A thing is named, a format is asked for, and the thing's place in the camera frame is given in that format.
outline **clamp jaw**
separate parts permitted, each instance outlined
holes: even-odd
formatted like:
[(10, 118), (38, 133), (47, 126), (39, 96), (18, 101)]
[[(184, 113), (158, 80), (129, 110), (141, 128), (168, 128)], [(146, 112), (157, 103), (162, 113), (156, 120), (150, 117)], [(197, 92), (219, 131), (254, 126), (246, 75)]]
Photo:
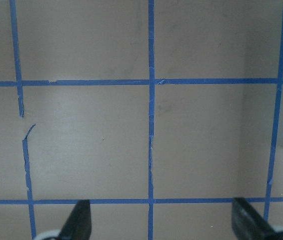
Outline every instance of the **clamp jaw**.
[(283, 240), (243, 197), (232, 201), (231, 227), (238, 240)]
[(79, 200), (58, 236), (48, 236), (40, 238), (40, 240), (89, 240), (91, 233), (92, 218), (90, 201)]

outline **vertical tape strip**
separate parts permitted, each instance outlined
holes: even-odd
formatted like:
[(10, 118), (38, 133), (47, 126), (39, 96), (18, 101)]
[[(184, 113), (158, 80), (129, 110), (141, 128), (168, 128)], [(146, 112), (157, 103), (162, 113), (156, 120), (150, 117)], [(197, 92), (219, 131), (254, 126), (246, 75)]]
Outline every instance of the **vertical tape strip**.
[(20, 62), (20, 49), (17, 31), (17, 13), (15, 0), (9, 0), (10, 7), (10, 22), (11, 22), (11, 34), (13, 44), (13, 56), (15, 63), (15, 73), (17, 81), (17, 94), (18, 94), (18, 107), (19, 116), (24, 116), (24, 104), (23, 104), (23, 84), (22, 84), (22, 71)]
[(35, 127), (35, 124), (32, 125), (28, 132), (26, 133), (24, 139), (22, 140), (22, 151), (23, 158), (25, 161), (25, 172), (26, 172), (26, 186), (27, 186), (27, 198), (28, 198), (28, 209), (29, 209), (29, 221), (30, 221), (30, 230), (31, 237), (34, 239), (36, 237), (36, 224), (35, 224), (35, 212), (34, 212), (34, 203), (33, 203), (33, 189), (32, 189), (32, 180), (31, 180), (31, 171), (30, 171), (30, 158), (28, 154), (28, 141), (27, 137)]
[(148, 60), (149, 60), (149, 139), (148, 139), (148, 240), (153, 240), (154, 186), (153, 186), (153, 139), (155, 110), (155, 52), (154, 52), (154, 0), (148, 0)]
[(280, 52), (279, 52), (279, 64), (278, 64), (278, 76), (277, 76), (277, 78), (278, 78), (278, 83), (277, 83), (277, 92), (276, 92), (276, 100), (275, 100), (275, 110), (274, 110), (274, 115), (273, 115), (271, 147), (270, 147), (267, 184), (266, 184), (265, 207), (264, 207), (264, 213), (263, 213), (263, 217), (264, 217), (265, 220), (268, 220), (269, 211), (270, 211), (270, 202), (271, 202), (272, 185), (273, 185), (273, 173), (274, 173), (274, 165), (275, 165), (275, 154), (276, 154), (276, 145), (277, 145), (277, 133), (278, 133), (281, 99), (282, 99), (282, 86), (283, 86), (283, 9), (282, 9), (281, 40), (280, 40)]

